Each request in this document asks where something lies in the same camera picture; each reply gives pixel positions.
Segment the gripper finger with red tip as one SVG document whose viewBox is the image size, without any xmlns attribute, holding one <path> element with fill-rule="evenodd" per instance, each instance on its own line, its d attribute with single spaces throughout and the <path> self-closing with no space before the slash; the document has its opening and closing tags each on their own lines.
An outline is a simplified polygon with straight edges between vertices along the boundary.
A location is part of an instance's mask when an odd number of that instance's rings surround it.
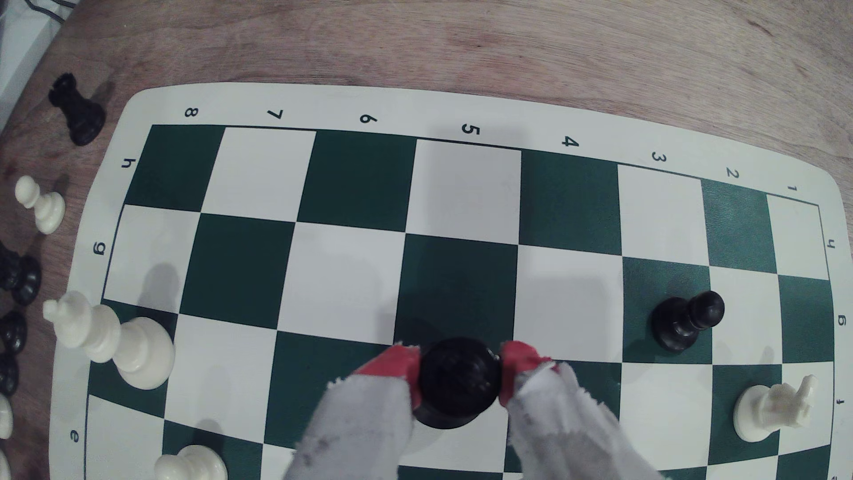
<svg viewBox="0 0 853 480">
<path fill-rule="evenodd" d="M 568 362 L 529 344 L 501 345 L 508 443 L 525 479 L 663 479 L 630 444 L 617 417 L 592 398 Z"/>
<path fill-rule="evenodd" d="M 397 479 L 421 403 L 421 350 L 394 344 L 327 386 L 285 479 Z"/>
</svg>

